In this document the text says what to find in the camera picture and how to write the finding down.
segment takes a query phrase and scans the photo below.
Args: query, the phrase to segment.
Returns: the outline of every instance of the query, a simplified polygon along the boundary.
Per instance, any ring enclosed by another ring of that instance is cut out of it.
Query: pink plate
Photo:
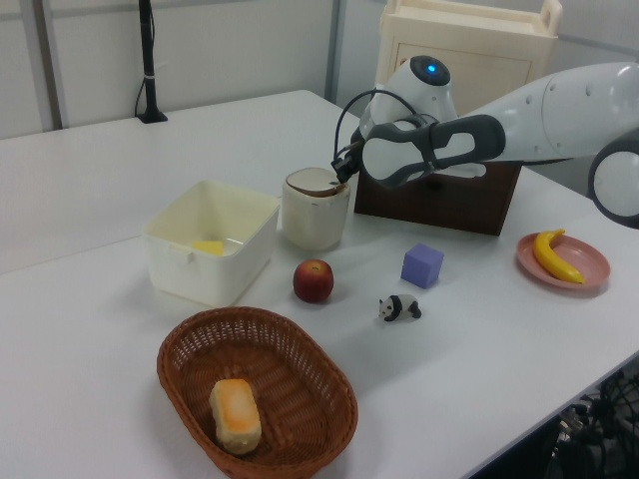
[[[537,233],[528,235],[517,244],[517,258],[521,265],[533,276],[553,286],[567,289],[590,289],[602,285],[610,275],[610,264],[601,252],[579,239],[562,235],[552,242],[552,248],[559,256],[575,266],[584,278],[584,283],[562,281],[550,274],[534,256],[532,245]]]

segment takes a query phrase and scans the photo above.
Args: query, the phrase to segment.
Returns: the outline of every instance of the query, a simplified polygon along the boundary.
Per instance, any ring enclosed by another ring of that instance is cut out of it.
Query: brown basket
[[[357,425],[348,380],[295,323],[263,309],[200,312],[176,327],[158,355],[169,399],[211,460],[234,479],[305,479],[333,461]],[[257,449],[241,458],[217,445],[209,406],[220,379],[253,388],[262,421]]]

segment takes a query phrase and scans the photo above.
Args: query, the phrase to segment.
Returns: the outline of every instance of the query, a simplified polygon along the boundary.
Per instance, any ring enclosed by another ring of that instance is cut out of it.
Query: yellow banana
[[[552,249],[552,241],[566,233],[565,230],[555,230],[554,232],[541,232],[535,238],[533,253],[539,263],[553,276],[562,281],[578,282],[583,284],[584,278],[581,272],[568,261],[559,257]]]

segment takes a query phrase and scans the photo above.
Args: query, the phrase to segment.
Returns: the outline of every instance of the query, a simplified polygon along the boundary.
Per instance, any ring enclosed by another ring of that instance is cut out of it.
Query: white wall
[[[39,96],[43,85],[35,76],[37,64],[32,65],[37,54],[30,52],[37,39],[31,37],[30,44],[25,30],[32,18],[25,25],[20,6],[19,0],[0,1],[0,139],[50,129],[48,104],[41,105],[46,93]]]
[[[459,0],[460,3],[538,12],[543,0]],[[385,0],[344,0],[337,31],[332,99],[340,106],[374,84],[379,50],[379,19]],[[563,19],[550,72],[596,63],[637,61],[639,2],[636,0],[561,0]],[[353,108],[359,114],[365,101]],[[586,193],[592,159],[533,170],[581,194]]]
[[[63,125],[132,116],[143,77],[138,1],[49,3]],[[333,0],[152,5],[162,111],[298,89],[324,95]]]

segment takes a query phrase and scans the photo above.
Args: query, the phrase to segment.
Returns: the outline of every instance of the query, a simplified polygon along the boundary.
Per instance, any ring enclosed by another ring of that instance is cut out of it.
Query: bread loaf
[[[216,420],[218,441],[234,455],[258,447],[262,424],[251,386],[243,379],[223,379],[211,391],[209,403]]]

